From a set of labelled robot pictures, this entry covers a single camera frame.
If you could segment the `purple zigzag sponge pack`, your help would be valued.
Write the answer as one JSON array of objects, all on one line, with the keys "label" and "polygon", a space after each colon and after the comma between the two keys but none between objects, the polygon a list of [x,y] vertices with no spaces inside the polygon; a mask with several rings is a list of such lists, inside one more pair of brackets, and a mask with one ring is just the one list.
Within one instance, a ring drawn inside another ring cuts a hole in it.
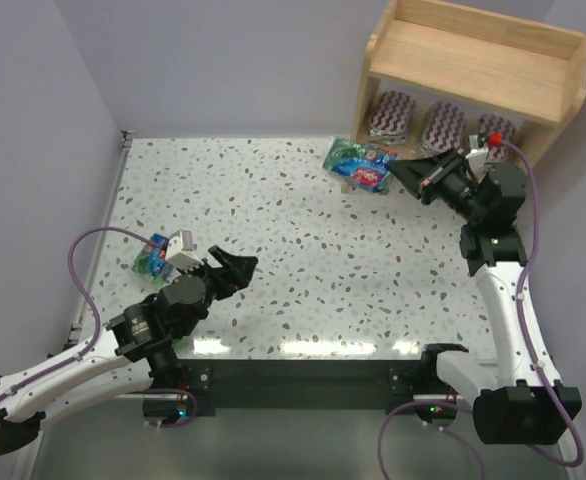
[{"label": "purple zigzag sponge pack", "polygon": [[386,91],[369,117],[369,136],[387,146],[404,145],[408,139],[416,101],[400,91]]},{"label": "purple zigzag sponge pack", "polygon": [[419,145],[431,154],[457,150],[462,146],[466,125],[462,109],[450,102],[438,101],[426,113]]},{"label": "purple zigzag sponge pack", "polygon": [[477,129],[479,145],[488,149],[486,162],[504,161],[509,154],[508,148],[492,138],[499,136],[502,141],[510,142],[516,133],[515,125],[501,116],[483,114],[477,121]]}]

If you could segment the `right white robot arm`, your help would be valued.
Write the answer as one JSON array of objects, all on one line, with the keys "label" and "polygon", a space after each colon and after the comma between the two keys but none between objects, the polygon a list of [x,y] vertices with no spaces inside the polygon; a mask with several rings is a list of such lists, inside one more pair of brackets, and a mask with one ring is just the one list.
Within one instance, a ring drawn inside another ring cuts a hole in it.
[{"label": "right white robot arm", "polygon": [[456,150],[393,160],[388,169],[422,204],[440,200],[465,220],[460,251],[484,301],[497,354],[497,373],[491,375],[462,345],[428,344],[418,374],[466,400],[483,443],[556,443],[582,399],[577,388],[564,385],[529,294],[532,259],[514,225],[526,197],[524,171],[498,164],[477,179]]}]

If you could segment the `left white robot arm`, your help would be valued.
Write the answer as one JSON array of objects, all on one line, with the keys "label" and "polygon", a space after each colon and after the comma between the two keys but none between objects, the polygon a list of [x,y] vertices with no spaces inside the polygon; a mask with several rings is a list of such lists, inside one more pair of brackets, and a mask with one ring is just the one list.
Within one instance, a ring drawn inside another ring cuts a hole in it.
[{"label": "left white robot arm", "polygon": [[0,456],[89,405],[179,382],[174,343],[192,334],[214,301],[247,288],[258,265],[255,256],[217,246],[209,252],[215,267],[170,240],[165,259],[180,272],[171,283],[99,326],[96,336],[23,372],[0,375]]}]

